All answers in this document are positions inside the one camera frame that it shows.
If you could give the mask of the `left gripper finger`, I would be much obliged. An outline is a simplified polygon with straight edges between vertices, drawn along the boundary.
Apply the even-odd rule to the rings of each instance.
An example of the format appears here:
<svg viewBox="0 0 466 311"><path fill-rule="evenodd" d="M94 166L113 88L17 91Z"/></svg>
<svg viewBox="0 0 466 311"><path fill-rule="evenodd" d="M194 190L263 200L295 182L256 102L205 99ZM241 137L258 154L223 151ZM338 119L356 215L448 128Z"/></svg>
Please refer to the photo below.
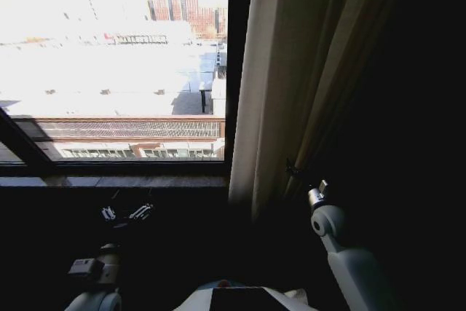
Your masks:
<svg viewBox="0 0 466 311"><path fill-rule="evenodd" d="M101 214L105 221L114 221L117 219L118 207L119 207L119 193L120 190L116 190L110 196L109 202L105 204L101 209Z"/></svg>
<svg viewBox="0 0 466 311"><path fill-rule="evenodd" d="M142 200L138 203L136 209L132 210L129 215L129 219L133 221L143 221L147 219L154 207L154 200L152 195L152 189L149 189L144 196L142 196Z"/></svg>

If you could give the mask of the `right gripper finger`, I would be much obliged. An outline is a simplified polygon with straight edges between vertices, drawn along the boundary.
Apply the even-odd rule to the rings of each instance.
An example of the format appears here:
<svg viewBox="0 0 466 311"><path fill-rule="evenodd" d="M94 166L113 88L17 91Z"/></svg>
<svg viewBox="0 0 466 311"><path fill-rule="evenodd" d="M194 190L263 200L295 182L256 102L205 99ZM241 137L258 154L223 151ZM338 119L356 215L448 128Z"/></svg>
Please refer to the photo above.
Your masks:
<svg viewBox="0 0 466 311"><path fill-rule="evenodd" d="M291 177L301 177L303 170L297 168L293 162L288 158L286 159L285 172Z"/></svg>

